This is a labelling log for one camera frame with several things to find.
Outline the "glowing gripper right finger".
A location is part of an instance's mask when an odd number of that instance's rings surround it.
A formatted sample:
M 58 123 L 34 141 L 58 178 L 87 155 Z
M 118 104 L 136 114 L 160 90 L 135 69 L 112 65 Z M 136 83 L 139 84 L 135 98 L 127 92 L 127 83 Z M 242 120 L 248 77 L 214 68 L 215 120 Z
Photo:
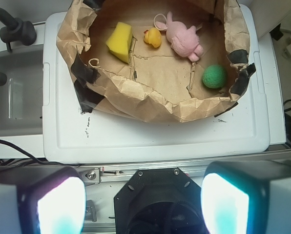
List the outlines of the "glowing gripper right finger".
M 201 207 L 211 234 L 291 234 L 291 160 L 212 162 Z

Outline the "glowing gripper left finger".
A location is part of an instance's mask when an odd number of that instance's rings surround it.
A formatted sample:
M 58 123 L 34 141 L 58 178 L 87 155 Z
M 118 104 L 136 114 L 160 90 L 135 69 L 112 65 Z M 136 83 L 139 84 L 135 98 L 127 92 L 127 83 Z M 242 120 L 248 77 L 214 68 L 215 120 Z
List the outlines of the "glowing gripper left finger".
M 0 166 L 0 234 L 79 234 L 85 185 L 71 166 Z

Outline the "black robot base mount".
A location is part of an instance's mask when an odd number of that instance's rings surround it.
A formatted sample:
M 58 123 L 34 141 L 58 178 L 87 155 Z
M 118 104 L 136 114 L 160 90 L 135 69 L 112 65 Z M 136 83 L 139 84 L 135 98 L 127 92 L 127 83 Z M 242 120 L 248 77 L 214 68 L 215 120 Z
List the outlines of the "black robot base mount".
M 207 234 L 201 187 L 179 168 L 137 171 L 114 196 L 118 234 Z

